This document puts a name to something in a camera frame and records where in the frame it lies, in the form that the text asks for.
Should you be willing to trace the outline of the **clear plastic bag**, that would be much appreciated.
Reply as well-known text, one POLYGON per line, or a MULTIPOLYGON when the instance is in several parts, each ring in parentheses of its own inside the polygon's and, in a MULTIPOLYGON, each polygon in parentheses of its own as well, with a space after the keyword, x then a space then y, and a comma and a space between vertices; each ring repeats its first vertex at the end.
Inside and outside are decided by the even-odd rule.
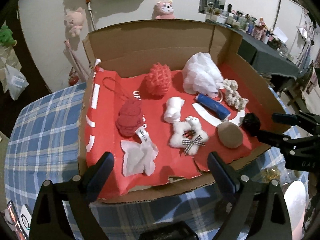
POLYGON ((21 93, 29 85, 25 76, 16 68, 5 65, 5 92, 8 91, 12 100, 16 101, 21 93))

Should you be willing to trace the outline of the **tan round puff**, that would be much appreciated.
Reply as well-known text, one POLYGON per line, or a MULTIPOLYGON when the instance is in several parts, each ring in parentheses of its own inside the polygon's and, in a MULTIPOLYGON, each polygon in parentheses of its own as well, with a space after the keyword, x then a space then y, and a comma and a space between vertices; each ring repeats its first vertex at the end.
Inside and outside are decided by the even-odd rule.
POLYGON ((221 143, 227 148, 238 148, 243 144, 244 136, 239 126, 225 121, 217 126, 217 135, 221 143))

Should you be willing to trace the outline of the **white mesh bath pouf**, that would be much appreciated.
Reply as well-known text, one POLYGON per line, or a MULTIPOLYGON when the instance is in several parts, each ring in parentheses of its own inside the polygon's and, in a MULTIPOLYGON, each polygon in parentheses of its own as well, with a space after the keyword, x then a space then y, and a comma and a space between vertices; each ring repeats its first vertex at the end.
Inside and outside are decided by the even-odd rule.
POLYGON ((183 89, 188 94, 201 93, 211 98, 219 94, 224 81, 210 54, 196 53, 182 69, 183 89))

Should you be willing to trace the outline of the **orange handled stick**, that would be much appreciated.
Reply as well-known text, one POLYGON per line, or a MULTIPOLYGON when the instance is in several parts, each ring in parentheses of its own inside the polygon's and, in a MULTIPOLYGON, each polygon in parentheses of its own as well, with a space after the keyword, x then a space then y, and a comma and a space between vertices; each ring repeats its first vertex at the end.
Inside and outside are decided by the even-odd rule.
POLYGON ((92 29, 93 29, 93 31, 96 31, 96 26, 95 26, 95 22, 94 22, 92 7, 91 7, 91 0, 86 0, 86 5, 87 5, 87 10, 89 13, 90 20, 91 20, 92 29))

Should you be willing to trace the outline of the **blue cloth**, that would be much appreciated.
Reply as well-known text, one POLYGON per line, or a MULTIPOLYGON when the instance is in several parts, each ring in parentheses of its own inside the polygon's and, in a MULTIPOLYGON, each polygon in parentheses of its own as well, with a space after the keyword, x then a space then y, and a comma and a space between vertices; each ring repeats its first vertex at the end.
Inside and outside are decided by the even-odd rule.
POLYGON ((198 94, 195 100, 213 111, 220 120, 226 120, 231 115, 231 112, 224 105, 206 95, 198 94))

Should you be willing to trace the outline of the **red foam net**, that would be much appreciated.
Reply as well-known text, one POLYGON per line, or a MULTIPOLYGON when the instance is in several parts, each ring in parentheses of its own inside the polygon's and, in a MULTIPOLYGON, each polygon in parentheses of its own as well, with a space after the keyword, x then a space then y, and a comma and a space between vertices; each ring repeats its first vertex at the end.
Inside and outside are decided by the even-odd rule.
POLYGON ((151 95, 164 96, 172 85, 172 76, 169 66, 153 64, 149 73, 145 77, 146 89, 151 95))

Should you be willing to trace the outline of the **dark green clothed table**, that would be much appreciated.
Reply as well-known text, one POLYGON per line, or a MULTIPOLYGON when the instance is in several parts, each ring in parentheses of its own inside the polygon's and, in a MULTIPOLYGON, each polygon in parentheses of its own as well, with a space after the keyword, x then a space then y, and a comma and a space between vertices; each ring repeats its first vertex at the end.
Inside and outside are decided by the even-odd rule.
POLYGON ((209 19, 205 22, 214 26, 209 53, 217 59, 218 64, 226 63, 230 57, 238 54, 259 74, 281 75, 293 79, 298 77, 298 67, 281 57, 270 46, 221 23, 209 19))

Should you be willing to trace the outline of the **green frog plush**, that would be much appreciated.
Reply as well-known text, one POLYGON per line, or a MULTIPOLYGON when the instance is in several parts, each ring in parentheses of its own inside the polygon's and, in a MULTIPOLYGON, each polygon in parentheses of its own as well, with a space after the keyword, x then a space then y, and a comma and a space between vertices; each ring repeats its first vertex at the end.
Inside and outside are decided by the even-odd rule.
POLYGON ((13 32, 7 25, 2 25, 0 31, 0 44, 1 46, 15 46, 17 41, 12 37, 13 32))

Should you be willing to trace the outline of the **pale pink plush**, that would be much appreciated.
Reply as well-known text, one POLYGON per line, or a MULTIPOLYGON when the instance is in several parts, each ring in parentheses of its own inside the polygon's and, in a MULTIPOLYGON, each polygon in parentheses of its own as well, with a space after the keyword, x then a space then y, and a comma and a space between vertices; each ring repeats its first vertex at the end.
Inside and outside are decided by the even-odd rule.
POLYGON ((69 11, 65 15, 66 27, 71 37, 77 37, 80 35, 83 29, 84 20, 84 10, 82 7, 79 7, 75 11, 69 11))

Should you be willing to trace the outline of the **pink bear plush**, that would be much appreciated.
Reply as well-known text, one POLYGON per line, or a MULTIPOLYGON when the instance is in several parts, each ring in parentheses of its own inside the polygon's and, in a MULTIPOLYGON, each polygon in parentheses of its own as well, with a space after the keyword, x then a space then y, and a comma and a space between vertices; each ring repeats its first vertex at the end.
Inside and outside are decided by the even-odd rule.
POLYGON ((153 18, 156 20, 175 19, 174 9, 172 4, 173 4, 172 0, 157 2, 153 8, 153 18))

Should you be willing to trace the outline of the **black pompom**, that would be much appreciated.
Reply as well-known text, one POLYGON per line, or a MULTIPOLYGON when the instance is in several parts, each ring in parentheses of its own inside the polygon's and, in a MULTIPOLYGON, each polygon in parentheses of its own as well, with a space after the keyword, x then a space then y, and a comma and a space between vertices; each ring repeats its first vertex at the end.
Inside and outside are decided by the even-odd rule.
POLYGON ((260 131, 261 122, 254 113, 247 113, 242 120, 241 127, 250 136, 255 137, 257 133, 260 131))

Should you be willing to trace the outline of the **blue plaid tablecloth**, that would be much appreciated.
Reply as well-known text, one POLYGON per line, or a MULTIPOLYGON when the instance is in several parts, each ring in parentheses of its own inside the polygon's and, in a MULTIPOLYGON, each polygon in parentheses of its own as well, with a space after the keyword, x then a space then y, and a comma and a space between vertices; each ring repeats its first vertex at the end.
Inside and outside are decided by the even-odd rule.
MULTIPOLYGON (((42 183, 78 174, 78 119, 86 85, 62 89, 21 110, 9 138, 4 187, 16 210, 33 210, 42 183)), ((212 239, 223 221, 222 196, 209 185, 151 202, 105 205, 91 210, 110 239, 137 239, 146 230, 184 221, 200 239, 212 239)))

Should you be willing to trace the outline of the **white fluffy bear scrunchie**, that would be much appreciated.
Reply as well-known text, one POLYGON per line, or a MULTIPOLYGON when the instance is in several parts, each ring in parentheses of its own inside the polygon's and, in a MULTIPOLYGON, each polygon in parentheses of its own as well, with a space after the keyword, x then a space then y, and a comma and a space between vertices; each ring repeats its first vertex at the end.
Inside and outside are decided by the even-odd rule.
POLYGON ((184 121, 176 121, 172 124, 172 129, 169 145, 172 148, 181 148, 185 155, 196 155, 209 139, 197 117, 188 116, 184 121))

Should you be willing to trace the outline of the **cream knitted scrunchie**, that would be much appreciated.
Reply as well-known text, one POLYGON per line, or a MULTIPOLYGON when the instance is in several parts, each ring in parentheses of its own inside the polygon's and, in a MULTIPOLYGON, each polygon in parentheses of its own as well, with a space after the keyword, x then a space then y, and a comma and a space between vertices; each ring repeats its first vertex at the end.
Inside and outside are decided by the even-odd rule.
POLYGON ((235 80, 224 79, 223 87, 225 89, 225 102, 227 105, 237 111, 244 110, 249 100, 240 96, 238 83, 235 80))

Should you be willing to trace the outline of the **red knitted cloth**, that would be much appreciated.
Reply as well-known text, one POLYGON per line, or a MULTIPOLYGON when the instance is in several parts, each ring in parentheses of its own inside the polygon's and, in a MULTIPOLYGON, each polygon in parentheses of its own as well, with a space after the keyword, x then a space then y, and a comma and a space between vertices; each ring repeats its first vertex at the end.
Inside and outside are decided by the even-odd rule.
POLYGON ((123 137, 132 137, 143 125, 142 102, 136 98, 125 101, 118 113, 116 127, 123 137))

